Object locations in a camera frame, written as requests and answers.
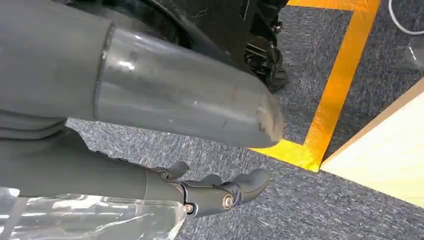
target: yellow tape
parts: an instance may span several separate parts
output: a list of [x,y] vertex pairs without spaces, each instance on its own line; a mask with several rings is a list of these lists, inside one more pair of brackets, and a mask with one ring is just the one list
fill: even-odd
[[252,149],[318,172],[367,43],[380,0],[290,0],[289,5],[353,11],[304,145],[281,140],[273,147]]
[[336,128],[345,98],[361,60],[362,51],[367,43],[379,7],[379,1],[376,0],[373,6],[368,6],[373,7],[374,11],[353,12],[304,142],[304,146],[311,152],[313,159],[320,163]]
[[304,169],[308,169],[313,160],[311,154],[303,145],[287,140],[281,140],[277,145],[268,148],[250,149]]

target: plastic bag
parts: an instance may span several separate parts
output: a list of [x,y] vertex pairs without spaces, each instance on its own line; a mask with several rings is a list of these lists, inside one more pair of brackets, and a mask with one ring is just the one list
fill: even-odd
[[413,70],[424,70],[424,36],[415,36],[406,46],[402,67]]
[[18,192],[0,187],[2,240],[172,240],[186,218],[176,201]]

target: screw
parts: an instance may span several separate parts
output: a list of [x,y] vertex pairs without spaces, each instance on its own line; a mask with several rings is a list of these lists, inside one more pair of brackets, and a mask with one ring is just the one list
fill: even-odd
[[230,208],[232,208],[233,203],[234,203],[234,199],[231,194],[227,194],[224,196],[222,200],[222,206],[224,207],[225,210],[229,210]]
[[186,213],[191,214],[195,208],[191,204],[184,204],[184,209]]
[[272,27],[272,31],[276,34],[281,33],[281,31],[283,30],[283,23],[281,21],[276,22],[274,25],[271,26]]

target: white cable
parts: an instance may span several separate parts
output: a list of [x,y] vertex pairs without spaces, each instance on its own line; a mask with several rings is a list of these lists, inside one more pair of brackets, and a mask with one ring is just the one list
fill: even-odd
[[396,26],[404,33],[409,34],[409,35],[421,35],[424,34],[424,31],[410,31],[406,28],[404,28],[399,22],[398,19],[396,19],[395,13],[393,12],[393,7],[392,7],[392,1],[393,0],[388,0],[388,11],[390,12],[390,16],[391,19],[393,20],[394,24],[396,24]]

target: light wood panel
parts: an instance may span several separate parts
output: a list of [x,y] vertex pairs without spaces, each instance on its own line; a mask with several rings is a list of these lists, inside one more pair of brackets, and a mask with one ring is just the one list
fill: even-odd
[[321,169],[424,208],[424,78]]

